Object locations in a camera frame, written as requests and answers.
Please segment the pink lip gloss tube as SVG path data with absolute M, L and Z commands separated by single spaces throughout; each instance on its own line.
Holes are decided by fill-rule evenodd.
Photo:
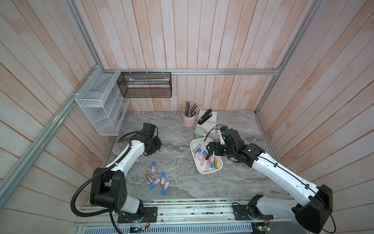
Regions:
M 209 169 L 210 169 L 210 159 L 208 159 L 208 160 L 206 161 L 205 172 L 207 173 L 207 172 L 209 171 Z

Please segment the white storage tray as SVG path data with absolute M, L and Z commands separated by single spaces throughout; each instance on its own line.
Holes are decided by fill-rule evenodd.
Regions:
M 198 170 L 198 172 L 202 175 L 208 175 L 208 174 L 211 174 L 211 173 L 214 173 L 214 172 L 218 172 L 219 170 L 222 169 L 223 167 L 223 161 L 222 161 L 222 158 L 220 156 L 216 156 L 216 155 L 213 155 L 213 158 L 217 158 L 217 161 L 218 161 L 218 169 L 209 169 L 209 171 L 206 173 L 205 172 L 205 167 L 206 167 L 206 161 L 205 161 L 205 164 L 203 166 L 201 166 L 201 161 L 197 158 L 194 157 L 194 153 L 193 153 L 193 149 L 198 145 L 198 144 L 201 144 L 201 147 L 200 149 L 202 149 L 202 151 L 206 151 L 207 154 L 208 154 L 208 150 L 206 149 L 206 147 L 208 146 L 209 143 L 213 142 L 213 140 L 211 138 L 207 138 L 206 140 L 204 140 L 205 138 L 202 137 L 202 138 L 197 138 L 197 139 L 194 139 L 190 142 L 190 150 L 191 150 L 191 153 L 192 153 L 192 158 L 193 158 L 193 161 L 195 163 L 195 166 Z

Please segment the blue pink lipstick top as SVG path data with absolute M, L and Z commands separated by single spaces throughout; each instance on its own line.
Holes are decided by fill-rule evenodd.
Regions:
M 202 149 L 198 149 L 198 150 L 196 151 L 194 157 L 195 157 L 196 159 L 199 158 L 199 156 L 201 155 L 201 153 L 202 153 Z

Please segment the silver lipstick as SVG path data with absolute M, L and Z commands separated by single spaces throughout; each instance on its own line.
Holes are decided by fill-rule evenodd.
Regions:
M 201 147 L 201 144 L 198 144 L 194 149 L 193 149 L 193 153 L 195 154 Z

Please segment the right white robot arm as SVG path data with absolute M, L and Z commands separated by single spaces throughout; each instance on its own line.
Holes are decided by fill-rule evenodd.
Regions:
M 236 130 L 225 125 L 220 128 L 220 141 L 205 147 L 207 157 L 224 156 L 234 163 L 243 163 L 255 169 L 282 187 L 291 199 L 271 199 L 255 195 L 246 205 L 233 203 L 241 219 L 258 220 L 279 216 L 298 222 L 311 233 L 319 234 L 324 225 L 333 219 L 333 191 L 326 185 L 317 186 L 293 173 L 260 146 L 245 144 Z

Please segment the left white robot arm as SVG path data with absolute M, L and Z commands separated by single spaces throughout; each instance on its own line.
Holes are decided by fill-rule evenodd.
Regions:
M 114 211 L 135 214 L 141 202 L 128 195 L 125 177 L 141 155 L 150 156 L 156 153 L 162 142 L 158 137 L 158 128 L 151 123 L 144 123 L 141 131 L 123 135 L 118 142 L 126 142 L 128 146 L 105 168 L 97 168 L 94 171 L 90 203 Z

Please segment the blue pink lipstick bottom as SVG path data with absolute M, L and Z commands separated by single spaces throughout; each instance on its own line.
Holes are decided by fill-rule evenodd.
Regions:
M 151 185 L 149 185 L 149 188 L 152 190 L 155 186 L 157 186 L 158 184 L 160 184 L 161 182 L 161 178 L 157 178 L 156 180 L 154 180 Z

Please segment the white notebook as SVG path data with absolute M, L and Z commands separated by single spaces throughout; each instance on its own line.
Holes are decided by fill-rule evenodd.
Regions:
M 198 120 L 207 112 L 207 110 L 199 110 Z M 214 126 L 217 125 L 217 112 L 211 112 L 212 116 L 205 121 L 202 125 L 197 124 L 196 127 L 200 127 L 205 132 L 209 132 Z

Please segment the green pencil sharpener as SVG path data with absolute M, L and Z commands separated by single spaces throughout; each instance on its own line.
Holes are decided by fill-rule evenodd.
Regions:
M 207 135 L 207 132 L 202 129 L 201 127 L 197 127 L 195 129 L 195 132 L 194 132 L 194 137 L 195 138 L 202 138 L 202 137 L 205 137 Z

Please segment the black stapler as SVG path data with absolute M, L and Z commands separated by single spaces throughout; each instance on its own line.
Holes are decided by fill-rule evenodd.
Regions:
M 204 114 L 201 117 L 199 117 L 198 124 L 203 125 L 211 117 L 212 117 L 212 110 L 208 109 L 207 111 L 204 112 Z

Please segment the pink pen cup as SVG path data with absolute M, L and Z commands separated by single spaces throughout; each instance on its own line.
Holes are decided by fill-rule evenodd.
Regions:
M 193 127 L 195 125 L 195 116 L 193 117 L 183 116 L 183 125 L 188 128 Z

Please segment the brown clear lip gloss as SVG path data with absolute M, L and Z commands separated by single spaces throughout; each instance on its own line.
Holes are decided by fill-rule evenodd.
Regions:
M 146 174 L 145 174 L 145 177 L 146 177 L 146 179 L 149 181 L 150 184 L 152 184 L 152 183 L 154 182 L 154 180 L 153 180 L 153 178 L 151 177 L 150 174 L 146 173 Z

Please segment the pens in cup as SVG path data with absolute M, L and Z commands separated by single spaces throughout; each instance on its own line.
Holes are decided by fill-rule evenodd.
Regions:
M 180 105 L 180 111 L 182 112 L 184 117 L 192 118 L 197 113 L 197 107 L 198 105 L 196 103 L 187 101 L 184 106 Z

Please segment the black mesh wall basket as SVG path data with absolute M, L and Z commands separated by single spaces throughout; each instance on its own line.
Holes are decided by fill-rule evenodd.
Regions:
M 117 84 L 124 98 L 171 98 L 169 72 L 121 72 Z

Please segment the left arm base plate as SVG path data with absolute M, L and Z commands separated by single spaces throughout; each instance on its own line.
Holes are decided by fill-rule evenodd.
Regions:
M 156 223 L 157 207 L 140 207 L 136 213 L 120 212 L 117 222 L 122 223 Z

